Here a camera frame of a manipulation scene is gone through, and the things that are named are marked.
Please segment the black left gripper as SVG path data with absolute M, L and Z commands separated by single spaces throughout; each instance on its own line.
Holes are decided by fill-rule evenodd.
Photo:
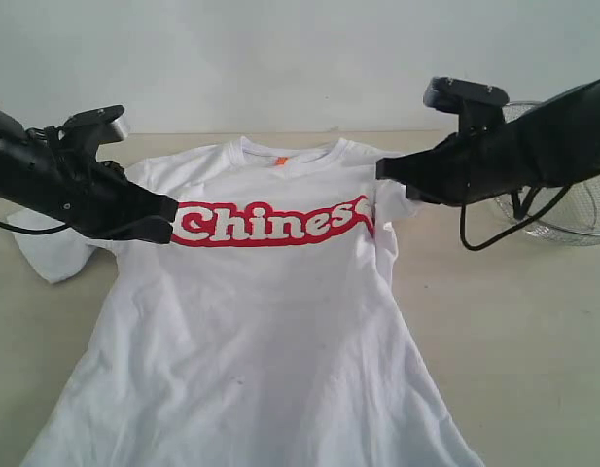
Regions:
M 179 203 L 127 179 L 115 162 L 94 162 L 49 189 L 46 214 L 91 238 L 169 243 Z

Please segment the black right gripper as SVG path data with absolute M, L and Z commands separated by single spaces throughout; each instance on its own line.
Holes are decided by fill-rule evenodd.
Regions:
M 425 181 L 425 186 L 407 184 L 406 198 L 430 204 L 472 204 L 518 192 L 510 173 L 493 162 L 478 142 L 457 142 L 451 134 L 430 150 L 379 160 L 375 178 Z

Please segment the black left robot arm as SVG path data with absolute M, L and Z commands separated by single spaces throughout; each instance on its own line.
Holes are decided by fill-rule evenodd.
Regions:
M 59 223 L 30 229 L 0 221 L 0 229 L 28 235 L 73 229 L 94 239 L 169 243 L 177 201 L 131 182 L 117 162 L 96 157 L 100 146 L 127 136 L 122 105 L 44 128 L 24 128 L 0 110 L 0 198 Z

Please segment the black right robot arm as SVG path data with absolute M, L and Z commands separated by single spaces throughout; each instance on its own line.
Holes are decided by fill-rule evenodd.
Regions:
M 433 78 L 423 103 L 457 116 L 457 131 L 430 150 L 379 160 L 376 178 L 406 186 L 409 199 L 460 207 L 523 187 L 568 187 L 600 175 L 600 79 L 511 121 L 504 114 L 509 102 L 498 87 Z

